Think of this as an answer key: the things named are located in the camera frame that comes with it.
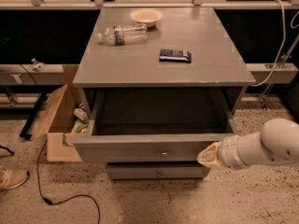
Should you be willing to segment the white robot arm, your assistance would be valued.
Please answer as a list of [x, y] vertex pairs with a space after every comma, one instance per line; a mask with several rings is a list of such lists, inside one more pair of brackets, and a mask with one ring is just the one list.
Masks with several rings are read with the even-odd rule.
[[268, 120], [260, 131], [231, 135], [214, 142], [197, 156], [212, 169], [242, 170], [252, 165], [299, 165], [299, 125], [288, 119]]

